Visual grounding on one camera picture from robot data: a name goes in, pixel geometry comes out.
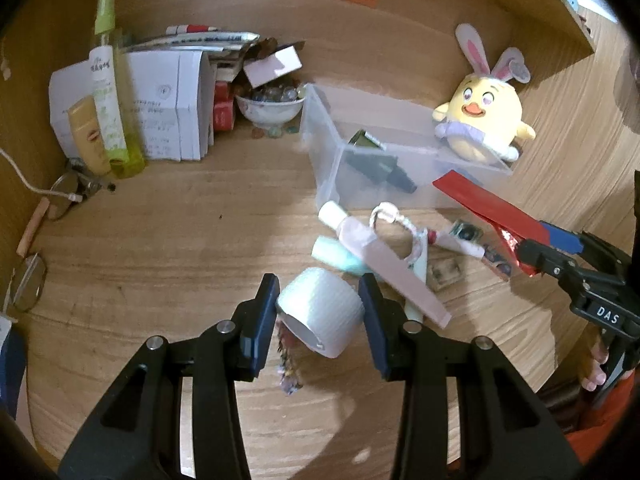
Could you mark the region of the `person's right hand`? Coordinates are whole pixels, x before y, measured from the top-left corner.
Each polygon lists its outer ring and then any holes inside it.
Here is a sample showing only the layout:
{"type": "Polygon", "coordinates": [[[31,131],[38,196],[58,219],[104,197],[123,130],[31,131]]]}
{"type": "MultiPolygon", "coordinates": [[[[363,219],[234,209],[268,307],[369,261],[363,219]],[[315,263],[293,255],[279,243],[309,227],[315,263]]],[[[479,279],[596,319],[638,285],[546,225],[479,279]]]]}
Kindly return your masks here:
{"type": "Polygon", "coordinates": [[[608,362],[608,348],[598,330],[589,332],[582,344],[582,355],[579,360],[578,378],[582,388],[593,392],[603,386],[608,375],[603,370],[608,362]]]}

